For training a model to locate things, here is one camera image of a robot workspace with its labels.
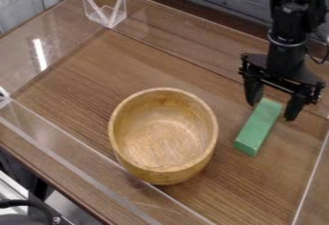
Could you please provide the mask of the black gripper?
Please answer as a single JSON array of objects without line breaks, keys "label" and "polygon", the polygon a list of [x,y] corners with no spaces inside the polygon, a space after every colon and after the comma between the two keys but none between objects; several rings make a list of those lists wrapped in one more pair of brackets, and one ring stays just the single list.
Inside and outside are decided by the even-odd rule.
[{"label": "black gripper", "polygon": [[325,88],[324,80],[308,69],[301,62],[292,70],[268,65],[268,56],[264,54],[244,53],[240,74],[245,80],[246,102],[255,106],[264,94],[264,87],[269,86],[288,93],[284,117],[293,121],[305,105],[316,104],[321,91]]}]

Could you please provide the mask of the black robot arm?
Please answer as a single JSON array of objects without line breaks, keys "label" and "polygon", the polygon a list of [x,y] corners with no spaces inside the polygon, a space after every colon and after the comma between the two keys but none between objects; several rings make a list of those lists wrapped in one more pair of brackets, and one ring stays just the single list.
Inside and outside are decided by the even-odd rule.
[{"label": "black robot arm", "polygon": [[271,0],[269,51],[241,55],[246,101],[252,105],[260,102],[265,86],[288,93],[284,117],[289,121],[305,106],[319,101],[325,88],[325,81],[308,68],[307,59],[312,56],[311,34],[325,22],[327,13],[325,0]]}]

